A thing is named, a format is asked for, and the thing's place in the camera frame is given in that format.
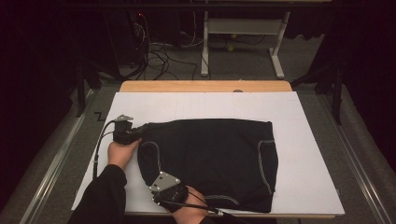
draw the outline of black garment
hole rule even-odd
[[[85,189],[81,202],[67,223],[118,224],[125,213],[125,173],[117,165],[108,165]],[[209,217],[200,224],[214,224]]]
[[[184,119],[143,127],[137,159],[146,185],[164,171],[204,194],[211,207],[271,211],[277,172],[271,122]]]

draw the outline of white tabletop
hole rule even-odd
[[[121,114],[134,118],[133,127],[175,119],[271,121],[279,164],[272,211],[267,216],[333,217],[345,213],[296,92],[118,92],[106,122]],[[107,128],[108,132],[113,130],[112,125]],[[100,146],[98,174],[106,166],[106,149],[111,141],[109,134]],[[126,175],[127,213],[166,214],[151,200],[136,155]],[[91,181],[92,162],[72,209]]]

